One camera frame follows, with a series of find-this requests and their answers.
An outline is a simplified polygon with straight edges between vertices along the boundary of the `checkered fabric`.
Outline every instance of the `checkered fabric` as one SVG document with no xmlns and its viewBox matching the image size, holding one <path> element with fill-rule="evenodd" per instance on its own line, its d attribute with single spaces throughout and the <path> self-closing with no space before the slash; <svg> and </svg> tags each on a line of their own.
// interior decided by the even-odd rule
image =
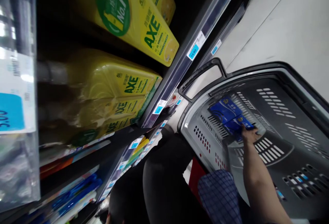
<svg viewBox="0 0 329 224">
<path fill-rule="evenodd" d="M 239 193 L 230 172 L 218 170 L 201 177 L 198 191 L 202 205 L 214 224 L 242 224 Z"/>
</svg>

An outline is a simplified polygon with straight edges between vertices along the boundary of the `person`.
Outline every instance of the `person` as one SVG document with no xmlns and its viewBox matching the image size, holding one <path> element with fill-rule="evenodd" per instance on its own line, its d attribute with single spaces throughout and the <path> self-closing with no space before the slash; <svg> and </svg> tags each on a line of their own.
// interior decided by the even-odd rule
<svg viewBox="0 0 329 224">
<path fill-rule="evenodd" d="M 252 217 L 241 217 L 241 206 L 247 204 L 226 170 L 211 172 L 199 180 L 202 205 L 199 203 L 183 178 L 193 158 L 192 150 L 179 134 L 174 134 L 163 137 L 118 179 L 110 194 L 107 223 L 292 223 L 253 145 L 260 136 L 257 131 L 256 127 L 247 130 L 242 126 L 243 178 Z"/>
</svg>

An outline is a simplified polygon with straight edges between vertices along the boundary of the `gray shopping basket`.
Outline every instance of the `gray shopping basket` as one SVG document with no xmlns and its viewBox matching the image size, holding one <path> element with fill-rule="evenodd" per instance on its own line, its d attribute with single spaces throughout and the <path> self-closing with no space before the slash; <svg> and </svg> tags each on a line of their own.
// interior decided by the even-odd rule
<svg viewBox="0 0 329 224">
<path fill-rule="evenodd" d="M 186 96 L 201 74 L 218 66 L 222 77 L 193 99 Z M 326 219 L 329 203 L 328 103 L 296 72 L 282 62 L 260 64 L 227 74 L 218 58 L 198 69 L 179 89 L 189 102 L 178 130 L 208 171 L 233 174 L 241 197 L 243 144 L 236 142 L 209 112 L 229 96 L 243 115 L 259 128 L 255 142 L 278 197 L 291 218 Z"/>
</svg>

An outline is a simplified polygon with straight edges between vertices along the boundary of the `black pants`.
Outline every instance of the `black pants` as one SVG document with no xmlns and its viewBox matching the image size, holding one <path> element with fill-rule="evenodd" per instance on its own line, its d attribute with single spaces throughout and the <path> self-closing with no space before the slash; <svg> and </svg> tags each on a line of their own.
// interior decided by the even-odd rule
<svg viewBox="0 0 329 224">
<path fill-rule="evenodd" d="M 162 139 L 115 183 L 112 223 L 211 223 L 183 178 L 191 159 L 190 148 L 177 134 Z"/>
</svg>

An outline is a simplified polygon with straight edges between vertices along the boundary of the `blue box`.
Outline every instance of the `blue box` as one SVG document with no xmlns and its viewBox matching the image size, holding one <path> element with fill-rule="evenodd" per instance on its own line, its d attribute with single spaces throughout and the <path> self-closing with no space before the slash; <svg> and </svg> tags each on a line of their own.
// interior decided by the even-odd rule
<svg viewBox="0 0 329 224">
<path fill-rule="evenodd" d="M 214 115 L 223 124 L 242 114 L 240 108 L 227 96 L 209 108 Z"/>
<path fill-rule="evenodd" d="M 242 124 L 244 124 L 247 130 L 250 130 L 254 127 L 243 115 L 239 115 L 236 118 L 228 121 L 224 126 L 237 141 L 241 141 Z"/>
</svg>

